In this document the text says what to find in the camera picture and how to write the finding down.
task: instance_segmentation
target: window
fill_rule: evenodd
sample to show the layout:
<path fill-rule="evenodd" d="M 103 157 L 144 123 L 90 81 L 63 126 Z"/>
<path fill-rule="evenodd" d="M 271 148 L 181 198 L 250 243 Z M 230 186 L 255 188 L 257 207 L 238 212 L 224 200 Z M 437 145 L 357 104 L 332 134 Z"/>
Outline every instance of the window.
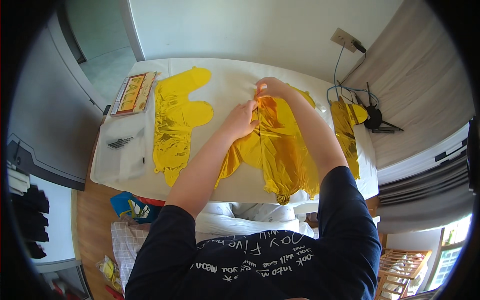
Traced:
<path fill-rule="evenodd" d="M 442 285 L 452 271 L 467 238 L 471 215 L 444 227 L 440 255 L 435 259 L 434 273 L 426 290 Z"/>

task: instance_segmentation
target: white wall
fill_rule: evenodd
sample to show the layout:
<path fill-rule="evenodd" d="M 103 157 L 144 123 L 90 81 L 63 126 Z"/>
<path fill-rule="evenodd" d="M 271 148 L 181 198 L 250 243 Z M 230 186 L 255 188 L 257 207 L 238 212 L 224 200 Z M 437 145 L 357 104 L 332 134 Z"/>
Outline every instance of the white wall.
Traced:
<path fill-rule="evenodd" d="M 119 0 L 66 0 L 65 8 L 86 60 L 130 46 Z"/>
<path fill-rule="evenodd" d="M 417 231 L 409 233 L 395 233 L 387 235 L 387 248 L 404 249 L 404 250 L 432 250 L 432 255 L 427 261 L 428 272 L 425 279 L 419 287 L 418 292 L 423 291 L 427 284 L 428 278 L 432 272 L 435 257 L 438 252 L 442 229 L 434 229 L 428 231 Z"/>
<path fill-rule="evenodd" d="M 30 175 L 30 185 L 38 186 L 38 189 L 45 193 L 50 204 L 48 214 L 43 214 L 48 219 L 48 227 L 45 227 L 45 231 L 50 241 L 37 242 L 46 256 L 32 259 L 32 261 L 50 263 L 75 258 L 72 241 L 72 189 L 33 175 Z"/>
<path fill-rule="evenodd" d="M 340 27 L 369 48 L 402 0 L 121 0 L 130 1 L 146 60 L 208 57 L 295 70 L 329 82 Z M 344 50 L 342 79 L 362 53 Z"/>

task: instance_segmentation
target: checkered cloth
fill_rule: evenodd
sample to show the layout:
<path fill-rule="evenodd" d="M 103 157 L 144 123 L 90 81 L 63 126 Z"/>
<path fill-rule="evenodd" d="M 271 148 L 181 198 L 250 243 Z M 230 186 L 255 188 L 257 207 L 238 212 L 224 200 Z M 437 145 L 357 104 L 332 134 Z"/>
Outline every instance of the checkered cloth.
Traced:
<path fill-rule="evenodd" d="M 138 224 L 123 215 L 110 226 L 113 255 L 119 266 L 122 289 L 125 291 L 137 252 L 142 247 L 150 230 L 150 223 Z"/>

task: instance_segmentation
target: white table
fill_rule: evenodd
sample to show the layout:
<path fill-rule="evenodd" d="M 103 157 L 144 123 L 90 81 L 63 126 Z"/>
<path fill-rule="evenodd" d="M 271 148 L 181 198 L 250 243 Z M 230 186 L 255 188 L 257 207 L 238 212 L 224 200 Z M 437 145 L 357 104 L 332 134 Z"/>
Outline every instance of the white table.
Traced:
<path fill-rule="evenodd" d="M 318 113 L 328 123 L 330 128 L 332 130 L 334 129 L 330 106 L 326 99 L 326 91 L 332 84 L 295 71 L 239 60 L 183 58 L 140 61 L 134 64 L 128 75 L 158 71 L 162 72 L 159 78 L 164 79 L 189 70 L 193 66 L 208 69 L 212 73 L 212 77 L 206 85 L 190 93 L 190 100 L 209 102 L 214 109 L 214 115 L 210 122 L 193 129 L 190 159 L 200 150 L 211 134 L 219 128 L 233 107 L 238 103 L 244 103 L 252 99 L 255 88 L 254 84 L 259 79 L 267 76 L 277 77 L 302 91 L 309 91 L 310 96 L 317 105 Z M 330 99 L 335 98 L 334 94 L 335 91 L 332 89 L 329 95 Z M 149 99 L 145 112 L 145 135 L 147 137 L 145 174 L 135 179 L 122 182 L 103 182 L 103 184 L 142 197 L 165 200 L 170 191 L 170 187 L 165 183 L 162 172 L 154 173 L 154 92 L 151 93 L 151 96 L 152 98 Z M 325 107 L 326 111 L 321 112 L 321 107 Z M 112 118 L 108 115 L 105 123 L 110 121 L 112 121 Z M 360 165 L 360 179 L 357 180 L 357 185 L 364 198 L 368 199 L 378 194 L 375 153 L 370 137 L 363 125 L 356 125 L 354 133 L 357 140 L 357 152 Z M 94 176 L 94 169 L 95 157 L 90 178 L 93 182 L 98 183 Z M 263 186 L 264 179 L 262 171 L 242 163 L 230 177 L 220 181 L 217 189 L 212 194 L 211 200 L 243 203 L 276 203 L 275 194 L 265 192 Z M 314 201 L 311 201 L 303 191 L 299 191 L 290 199 L 290 205 L 292 206 L 307 204 L 307 206 L 315 207 L 315 203 L 318 203 L 318 195 Z"/>

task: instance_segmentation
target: wall plate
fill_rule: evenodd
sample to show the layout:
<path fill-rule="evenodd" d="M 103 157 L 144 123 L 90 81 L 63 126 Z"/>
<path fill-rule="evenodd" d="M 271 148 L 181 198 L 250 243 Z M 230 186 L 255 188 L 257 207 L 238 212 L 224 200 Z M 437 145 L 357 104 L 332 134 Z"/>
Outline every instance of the wall plate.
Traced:
<path fill-rule="evenodd" d="M 343 46 L 343 43 L 345 42 L 345 49 L 350 50 L 351 52 L 357 51 L 357 48 L 353 45 L 354 41 L 357 41 L 357 43 L 361 44 L 356 38 L 345 32 L 344 30 L 337 28 L 335 33 L 333 34 L 332 38 L 330 39 L 340 46 Z"/>

